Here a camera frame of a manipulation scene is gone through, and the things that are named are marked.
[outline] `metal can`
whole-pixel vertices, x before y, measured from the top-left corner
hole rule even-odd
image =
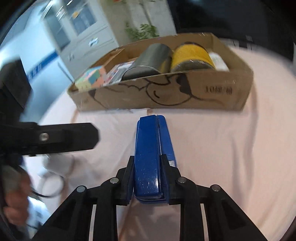
[[[209,53],[197,43],[185,42],[175,49],[171,72],[195,69],[215,69]]]
[[[172,54],[165,44],[151,44],[123,74],[122,80],[169,73]]]

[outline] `open cardboard box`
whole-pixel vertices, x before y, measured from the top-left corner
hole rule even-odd
[[[212,34],[178,34],[138,41],[109,52],[91,67],[103,65],[108,72],[114,65],[140,56],[150,44],[163,43],[174,50],[184,42],[195,42],[208,52],[218,53],[230,71],[204,69],[160,74],[87,92],[78,92],[72,85],[68,94],[82,111],[147,107],[241,110],[253,83],[253,71]]]

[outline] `colorful box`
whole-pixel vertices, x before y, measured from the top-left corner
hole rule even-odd
[[[99,88],[107,79],[106,71],[102,66],[88,69],[76,82],[75,86],[81,91]]]

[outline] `white cabinet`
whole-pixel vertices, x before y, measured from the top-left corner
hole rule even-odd
[[[96,0],[52,0],[42,19],[73,78],[118,47]]]

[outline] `blue stripe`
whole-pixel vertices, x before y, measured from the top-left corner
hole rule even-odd
[[[44,60],[42,60],[38,65],[36,65],[30,73],[27,74],[29,82],[35,78],[38,73],[44,69],[48,64],[50,64],[52,61],[54,61],[58,57],[58,54],[56,51],[48,55]]]

